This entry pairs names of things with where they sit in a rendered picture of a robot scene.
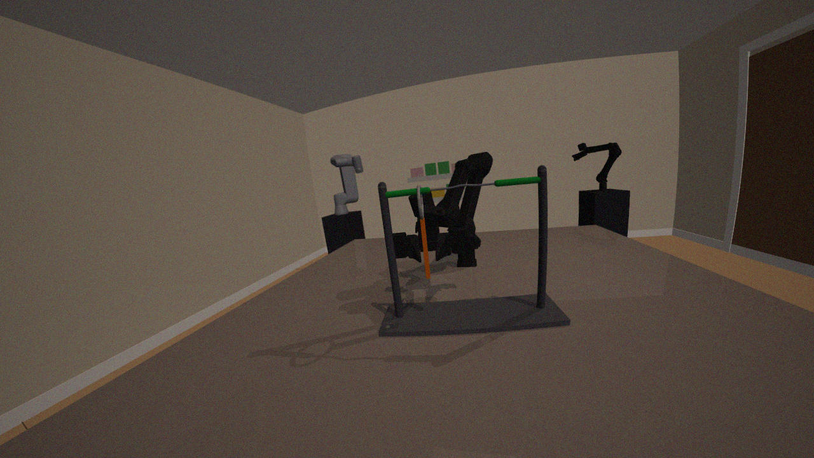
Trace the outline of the orange long bar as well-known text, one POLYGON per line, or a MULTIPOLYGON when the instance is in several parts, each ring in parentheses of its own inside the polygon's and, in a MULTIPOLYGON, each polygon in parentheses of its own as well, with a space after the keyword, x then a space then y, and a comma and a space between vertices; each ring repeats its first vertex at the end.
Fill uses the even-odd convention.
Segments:
POLYGON ((417 193, 418 193, 418 211, 420 216, 420 226, 421 226, 421 233, 422 233, 422 244, 424 245, 424 263, 425 263, 425 278, 430 279, 430 266, 429 266, 429 254, 428 254, 428 247, 427 247, 427 237, 425 236, 425 218, 424 218, 424 198, 422 194, 420 194, 421 186, 417 186, 417 193))

